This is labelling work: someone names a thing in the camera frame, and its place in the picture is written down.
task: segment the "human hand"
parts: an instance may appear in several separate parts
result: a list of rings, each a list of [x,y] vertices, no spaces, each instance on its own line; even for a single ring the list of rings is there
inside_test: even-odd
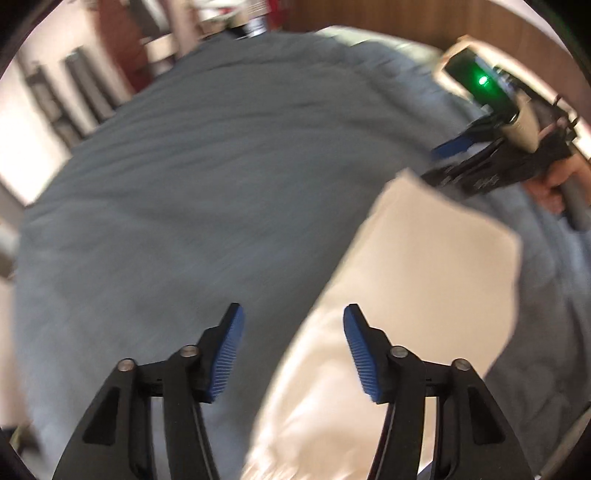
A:
[[[564,200],[555,187],[574,176],[579,181],[588,205],[591,205],[591,166],[582,155],[552,163],[546,175],[523,182],[525,190],[550,213],[559,215],[564,211]]]

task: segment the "blue gripper pad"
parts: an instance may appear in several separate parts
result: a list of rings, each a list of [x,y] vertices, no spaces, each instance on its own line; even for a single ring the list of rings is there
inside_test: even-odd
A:
[[[363,322],[369,328],[365,319],[363,317],[359,318],[356,315],[353,306],[349,305],[345,308],[343,315],[345,336],[347,337],[351,355],[353,355],[355,367],[361,380],[361,386],[363,386],[363,391],[377,403],[382,396],[382,390],[378,381],[378,366],[369,350],[367,339],[362,333],[361,329],[364,327]]]
[[[207,393],[212,401],[223,392],[236,360],[238,345],[244,330],[244,310],[239,305],[229,320],[225,335],[212,363],[211,380]]]

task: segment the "wooden wall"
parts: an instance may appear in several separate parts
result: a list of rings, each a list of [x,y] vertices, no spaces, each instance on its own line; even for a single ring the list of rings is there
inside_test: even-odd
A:
[[[373,30],[442,50],[471,35],[515,57],[591,121],[591,86],[568,52],[489,0],[291,0],[287,30],[330,25]]]

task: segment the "gray blanket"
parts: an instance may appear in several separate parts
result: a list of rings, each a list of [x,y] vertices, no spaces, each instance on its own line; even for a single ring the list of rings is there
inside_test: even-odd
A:
[[[379,44],[291,34],[208,41],[123,106],[22,229],[17,348],[51,464],[117,360],[167,358],[239,301],[238,363],[205,411],[236,479],[277,362],[382,187],[474,117]],[[519,187],[465,203],[524,241],[517,330],[486,380],[537,470],[589,398],[590,237]]]

